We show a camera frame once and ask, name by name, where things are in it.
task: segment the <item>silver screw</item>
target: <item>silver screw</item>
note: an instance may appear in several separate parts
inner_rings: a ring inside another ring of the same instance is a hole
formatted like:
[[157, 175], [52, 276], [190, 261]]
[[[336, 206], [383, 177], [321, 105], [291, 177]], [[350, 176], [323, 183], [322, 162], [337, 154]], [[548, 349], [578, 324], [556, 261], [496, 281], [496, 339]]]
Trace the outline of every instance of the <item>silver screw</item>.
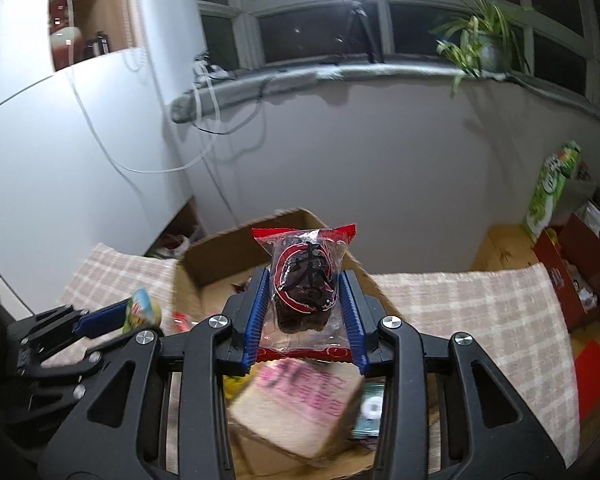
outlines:
[[387, 328], [398, 328], [402, 320], [397, 316], [385, 316], [382, 318], [382, 324]]
[[229, 320], [226, 316], [222, 314], [218, 314], [217, 316], [213, 316], [209, 318], [209, 326], [211, 328], [222, 328], [223, 326], [227, 326]]
[[474, 342], [474, 338], [468, 335], [467, 332], [458, 332], [454, 336], [454, 341], [460, 346], [468, 346]]
[[84, 397], [84, 393], [87, 391], [87, 388], [84, 387], [84, 384], [78, 384], [74, 388], [74, 399], [80, 400]]
[[136, 342], [140, 343], [141, 345], [149, 344], [154, 340], [154, 338], [155, 335], [153, 332], [151, 332], [151, 330], [142, 330], [142, 332], [138, 332], [136, 334]]

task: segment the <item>plant pot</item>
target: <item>plant pot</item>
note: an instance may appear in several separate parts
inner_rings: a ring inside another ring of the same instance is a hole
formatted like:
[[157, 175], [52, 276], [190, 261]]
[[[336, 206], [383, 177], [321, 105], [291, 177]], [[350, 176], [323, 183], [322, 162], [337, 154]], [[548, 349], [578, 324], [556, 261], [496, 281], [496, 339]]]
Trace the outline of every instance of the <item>plant pot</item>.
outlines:
[[511, 52], [505, 52], [502, 38], [478, 33], [478, 40], [484, 45], [480, 49], [482, 69], [487, 72], [509, 72]]

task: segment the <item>clear plastic wrapper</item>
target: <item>clear plastic wrapper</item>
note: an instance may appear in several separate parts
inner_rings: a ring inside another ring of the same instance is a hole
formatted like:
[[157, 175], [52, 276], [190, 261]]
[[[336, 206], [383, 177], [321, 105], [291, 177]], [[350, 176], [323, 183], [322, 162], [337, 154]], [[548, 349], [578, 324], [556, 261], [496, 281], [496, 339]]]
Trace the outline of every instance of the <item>clear plastic wrapper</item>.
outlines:
[[337, 285], [344, 253], [355, 235], [355, 225], [253, 230], [271, 255], [271, 300], [258, 361], [283, 357], [350, 361]]

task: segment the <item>shelf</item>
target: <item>shelf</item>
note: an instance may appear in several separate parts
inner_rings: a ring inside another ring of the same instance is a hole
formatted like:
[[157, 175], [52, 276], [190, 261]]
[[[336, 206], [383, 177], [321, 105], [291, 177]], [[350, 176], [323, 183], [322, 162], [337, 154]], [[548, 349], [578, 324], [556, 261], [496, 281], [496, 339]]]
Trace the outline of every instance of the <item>shelf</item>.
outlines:
[[[125, 8], [132, 9], [131, 0], [73, 0], [74, 25], [68, 27], [66, 0], [49, 0], [49, 44], [56, 70], [69, 65], [69, 49], [74, 48], [74, 62], [95, 55], [136, 46], [133, 19], [128, 10], [128, 34], [125, 32]], [[93, 41], [95, 47], [87, 47]]]

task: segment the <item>wall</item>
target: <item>wall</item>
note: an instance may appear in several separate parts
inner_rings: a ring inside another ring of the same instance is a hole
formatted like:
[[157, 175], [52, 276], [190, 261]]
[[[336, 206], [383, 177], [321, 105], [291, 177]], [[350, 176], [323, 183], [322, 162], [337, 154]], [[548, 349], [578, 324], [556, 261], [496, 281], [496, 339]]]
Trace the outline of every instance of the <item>wall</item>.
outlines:
[[[209, 160], [241, 221], [302, 206], [357, 223], [369, 272], [460, 271], [489, 226], [522, 220], [542, 161], [570, 139], [600, 181], [600, 123], [519, 86], [463, 82], [452, 100], [446, 80], [326, 82], [268, 99]], [[228, 228], [204, 167], [189, 176], [206, 227]]]
[[[161, 9], [182, 1], [161, 0]], [[47, 7], [48, 0], [0, 1], [0, 101], [48, 77], [0, 107], [0, 268], [36, 311], [55, 304], [98, 242], [144, 253], [192, 194], [183, 173], [132, 174], [107, 161], [78, 108], [67, 70], [53, 72]], [[183, 53], [193, 59], [204, 46], [202, 29], [195, 29], [196, 0], [180, 13], [189, 22], [188, 36], [179, 37], [183, 44], [173, 56], [171, 44], [162, 42], [171, 15], [146, 17], [146, 42], [159, 44], [156, 51], [170, 60], [160, 69], [168, 96], [187, 86], [182, 74], [190, 71], [190, 60]], [[79, 63], [75, 79], [115, 159], [140, 170], [182, 164], [182, 133], [168, 127], [142, 50]]]

